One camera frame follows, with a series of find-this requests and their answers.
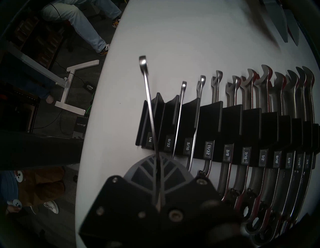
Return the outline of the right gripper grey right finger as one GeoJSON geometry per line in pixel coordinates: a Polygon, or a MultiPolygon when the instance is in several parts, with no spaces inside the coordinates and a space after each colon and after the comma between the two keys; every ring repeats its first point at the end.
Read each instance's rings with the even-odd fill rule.
{"type": "Polygon", "coordinates": [[[240,222],[208,178],[160,153],[161,248],[243,248],[240,222]]]}

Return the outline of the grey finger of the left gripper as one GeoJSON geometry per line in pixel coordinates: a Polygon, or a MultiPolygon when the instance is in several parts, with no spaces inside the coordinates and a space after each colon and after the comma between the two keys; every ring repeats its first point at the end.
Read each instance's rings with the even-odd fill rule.
{"type": "Polygon", "coordinates": [[[287,42],[287,20],[281,2],[279,0],[263,0],[263,4],[281,38],[284,42],[287,42]]]}
{"type": "Polygon", "coordinates": [[[287,27],[296,46],[299,45],[299,27],[291,10],[285,10],[287,27]]]}

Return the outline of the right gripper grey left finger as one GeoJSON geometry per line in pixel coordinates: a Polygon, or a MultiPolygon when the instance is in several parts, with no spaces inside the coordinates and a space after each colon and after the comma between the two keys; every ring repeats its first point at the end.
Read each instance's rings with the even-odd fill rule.
{"type": "Polygon", "coordinates": [[[84,218],[79,236],[86,248],[158,248],[156,156],[112,175],[84,218]]]}

